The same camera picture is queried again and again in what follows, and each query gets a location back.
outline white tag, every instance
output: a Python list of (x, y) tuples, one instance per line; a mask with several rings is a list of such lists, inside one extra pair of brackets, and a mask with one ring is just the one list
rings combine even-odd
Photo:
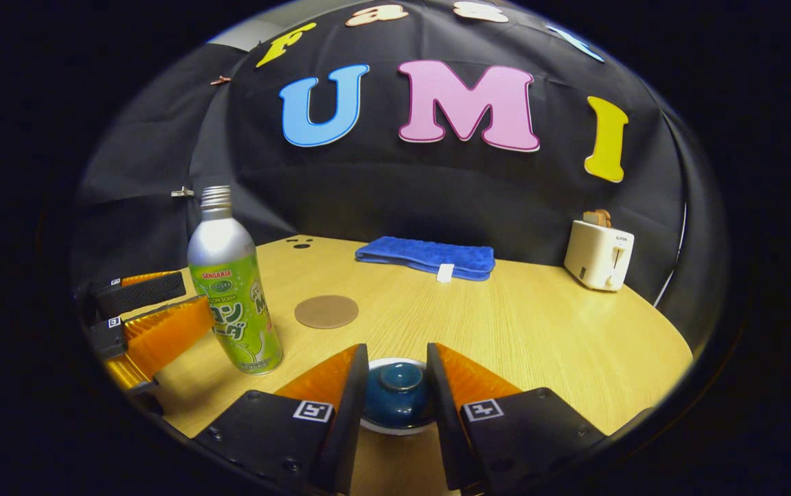
[(453, 264), (441, 264), (439, 266), (439, 273), (435, 277), (438, 282), (450, 282), (451, 274), (453, 273)]

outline felt letter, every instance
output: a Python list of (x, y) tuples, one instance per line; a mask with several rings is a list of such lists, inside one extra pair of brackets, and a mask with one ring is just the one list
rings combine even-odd
[(604, 60), (601, 59), (600, 56), (598, 56), (596, 53), (588, 49), (588, 45), (586, 45), (584, 41), (578, 40), (578, 38), (574, 37), (574, 35), (572, 34), (569, 34), (569, 32), (563, 31), (563, 29), (560, 28), (554, 28), (554, 26), (552, 25), (547, 26), (547, 28), (551, 29), (557, 34), (560, 34), (562, 38), (568, 41), (569, 44), (573, 45), (576, 48), (579, 48), (579, 50), (581, 50), (582, 53), (587, 54), (587, 56), (590, 56), (592, 59), (597, 60), (597, 62), (604, 63)]
[(466, 19), (509, 22), (509, 18), (503, 15), (502, 10), (484, 3), (453, 2), (453, 13)]
[(475, 132), (488, 109), (491, 125), (481, 133), (488, 145), (519, 152), (540, 149), (540, 139), (531, 126), (528, 86), (533, 76), (502, 65), (488, 67), (472, 89), (439, 60), (414, 60), (399, 65), (411, 79), (411, 117), (399, 129), (405, 141), (439, 141), (445, 129), (435, 122), (435, 105), (448, 117), (462, 141)]
[(371, 68), (364, 63), (332, 70), (330, 81), (338, 83), (338, 106), (326, 123), (310, 121), (310, 91), (317, 78), (298, 79), (282, 91), (282, 134), (292, 145), (319, 147), (342, 138), (358, 120), (360, 109), (360, 78)]
[(300, 28), (289, 32), (289, 34), (283, 34), (281, 37), (276, 38), (276, 40), (270, 42), (270, 50), (267, 50), (267, 54), (255, 65), (255, 67), (265, 65), (267, 62), (276, 59), (277, 56), (282, 56), (282, 54), (285, 53), (285, 47), (291, 47), (291, 45), (297, 43), (304, 31), (310, 31), (315, 27), (316, 23), (311, 22), (310, 24), (302, 25)]
[(352, 17), (346, 21), (346, 25), (363, 25), (371, 24), (376, 20), (394, 20), (401, 19), (408, 15), (408, 12), (402, 10), (402, 6), (379, 6), (361, 9), (359, 12), (352, 14)]
[(585, 159), (585, 170), (612, 183), (622, 182), (625, 177), (625, 171), (619, 165), (622, 160), (622, 128), (628, 123), (628, 116), (619, 107), (596, 96), (590, 96), (588, 104), (597, 114), (597, 135), (595, 149)]

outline green soda bottle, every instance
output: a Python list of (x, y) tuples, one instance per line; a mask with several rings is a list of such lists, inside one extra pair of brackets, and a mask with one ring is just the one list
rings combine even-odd
[(229, 186), (203, 190), (203, 220), (187, 245), (197, 294), (206, 295), (214, 332), (236, 367), (268, 373), (282, 363), (282, 345), (260, 285), (258, 255), (248, 231), (233, 218)]

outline white toaster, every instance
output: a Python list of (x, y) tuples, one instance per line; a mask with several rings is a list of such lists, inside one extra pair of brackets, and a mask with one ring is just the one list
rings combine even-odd
[(574, 220), (564, 267), (583, 285), (616, 291), (625, 282), (635, 235)]

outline blue letter u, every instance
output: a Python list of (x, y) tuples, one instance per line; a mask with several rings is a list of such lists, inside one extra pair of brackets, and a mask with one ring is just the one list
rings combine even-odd
[(345, 136), (358, 120), (360, 78), (370, 69), (360, 63), (332, 70), (329, 79), (338, 83), (338, 107), (335, 116), (326, 123), (310, 121), (310, 91), (319, 79), (299, 79), (279, 91), (285, 139), (299, 147), (319, 147)]

